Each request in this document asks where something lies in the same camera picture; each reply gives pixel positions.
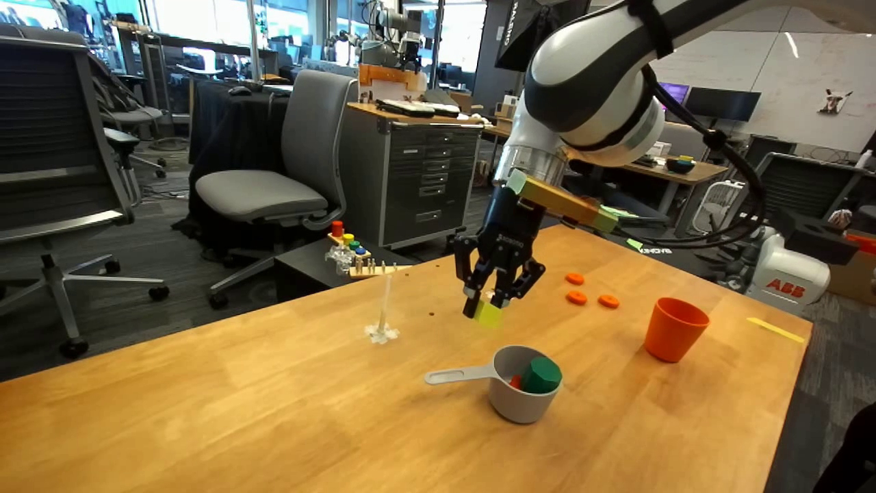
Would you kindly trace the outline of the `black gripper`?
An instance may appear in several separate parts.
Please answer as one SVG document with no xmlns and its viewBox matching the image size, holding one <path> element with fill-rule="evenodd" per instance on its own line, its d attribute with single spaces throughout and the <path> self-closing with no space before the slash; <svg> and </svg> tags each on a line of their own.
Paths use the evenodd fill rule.
<svg viewBox="0 0 876 493">
<path fill-rule="evenodd" d="M 533 258 L 533 239 L 543 217 L 543 209 L 524 205 L 509 185 L 498 185 L 483 228 L 473 236 L 457 231 L 448 239 L 466 317 L 476 314 L 487 276 L 496 276 L 498 307 L 524 298 L 540 283 L 546 265 Z"/>
</svg>

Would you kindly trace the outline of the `white ABB robot base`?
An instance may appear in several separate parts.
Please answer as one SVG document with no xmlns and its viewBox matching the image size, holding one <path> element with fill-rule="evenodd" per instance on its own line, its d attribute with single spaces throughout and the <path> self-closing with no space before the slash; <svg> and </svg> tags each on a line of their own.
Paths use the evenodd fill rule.
<svg viewBox="0 0 876 493">
<path fill-rule="evenodd" d="M 760 233 L 756 269 L 744 288 L 750 298 L 803 314 L 826 288 L 830 265 L 825 261 L 789 250 L 776 228 Z"/>
</svg>

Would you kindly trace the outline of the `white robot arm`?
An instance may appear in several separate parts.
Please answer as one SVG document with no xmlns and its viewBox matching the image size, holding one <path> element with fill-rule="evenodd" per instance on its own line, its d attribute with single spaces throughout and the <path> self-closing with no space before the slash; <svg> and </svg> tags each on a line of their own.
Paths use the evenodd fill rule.
<svg viewBox="0 0 876 493">
<path fill-rule="evenodd" d="M 503 309 L 540 283 L 546 265 L 533 258 L 533 239 L 546 217 L 592 231 L 619 224 L 613 214 L 557 185 L 558 151 L 572 148 L 593 165 L 636 162 L 656 142 L 666 109 L 719 148 L 750 183 L 744 221 L 691 242 L 714 247 L 766 220 L 766 188 L 756 169 L 729 148 L 723 132 L 704 129 L 676 103 L 651 68 L 651 59 L 766 6 L 800 6 L 852 33 L 876 31 L 873 0 L 613 0 L 543 37 L 525 62 L 485 221 L 473 236 L 452 239 L 466 317 Z"/>
</svg>

